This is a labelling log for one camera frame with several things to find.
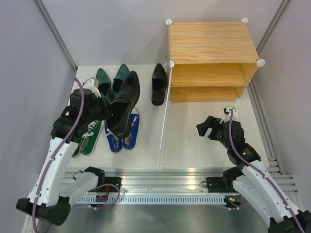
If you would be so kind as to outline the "black leather shoe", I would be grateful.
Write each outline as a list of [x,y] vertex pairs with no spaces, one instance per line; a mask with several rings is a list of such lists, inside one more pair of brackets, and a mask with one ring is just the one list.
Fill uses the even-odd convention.
[[165,91],[168,84],[166,71],[162,64],[158,63],[152,75],[151,101],[155,106],[160,106],[164,102]]
[[106,120],[115,137],[125,139],[131,132],[130,115],[140,97],[140,83],[135,71],[124,79],[118,94],[109,106],[111,116]]

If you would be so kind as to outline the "white cabinet door panel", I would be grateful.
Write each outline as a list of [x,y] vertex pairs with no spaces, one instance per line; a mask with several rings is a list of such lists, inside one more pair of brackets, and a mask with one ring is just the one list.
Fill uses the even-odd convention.
[[161,131],[161,142],[160,142],[160,152],[159,152],[159,156],[160,156],[159,168],[162,168],[162,163],[163,163],[163,151],[164,151],[164,145],[165,145],[168,108],[170,105],[170,91],[171,91],[172,74],[173,74],[173,68],[170,68],[169,69],[169,82],[168,82],[167,93],[166,93],[166,98],[165,98],[165,111],[164,111],[163,125],[162,125],[162,131]]

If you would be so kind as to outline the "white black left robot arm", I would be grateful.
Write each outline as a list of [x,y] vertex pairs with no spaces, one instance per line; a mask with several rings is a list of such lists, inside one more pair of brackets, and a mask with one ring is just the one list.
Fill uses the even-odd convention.
[[17,201],[18,210],[60,226],[74,203],[86,192],[105,189],[104,171],[91,166],[68,187],[61,188],[61,183],[88,125],[108,116],[108,103],[96,88],[75,89],[71,93],[69,106],[53,124],[47,158],[37,182],[27,197]]

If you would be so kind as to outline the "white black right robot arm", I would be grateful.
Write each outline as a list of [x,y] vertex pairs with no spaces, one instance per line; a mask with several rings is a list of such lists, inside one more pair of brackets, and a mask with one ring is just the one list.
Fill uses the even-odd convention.
[[237,191],[256,210],[270,233],[309,233],[311,213],[302,211],[273,180],[259,154],[246,143],[239,121],[209,116],[196,126],[198,134],[220,142],[234,167],[223,172],[222,187]]

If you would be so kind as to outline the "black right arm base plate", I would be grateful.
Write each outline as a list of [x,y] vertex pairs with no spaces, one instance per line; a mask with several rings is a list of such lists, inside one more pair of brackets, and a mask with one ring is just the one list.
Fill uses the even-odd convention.
[[226,185],[222,177],[206,177],[206,186],[209,193],[225,193],[227,192]]

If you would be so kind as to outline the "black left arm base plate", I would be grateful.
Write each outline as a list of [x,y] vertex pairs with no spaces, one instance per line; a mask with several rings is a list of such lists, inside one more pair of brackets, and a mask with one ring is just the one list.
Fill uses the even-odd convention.
[[[121,188],[121,182],[122,182],[122,178],[121,177],[106,177],[106,179],[105,179],[105,183],[113,184],[116,187],[118,187],[118,189]],[[116,188],[113,187],[113,186],[107,186],[105,188],[105,191],[106,191],[106,195],[108,195],[110,193],[117,193]]]

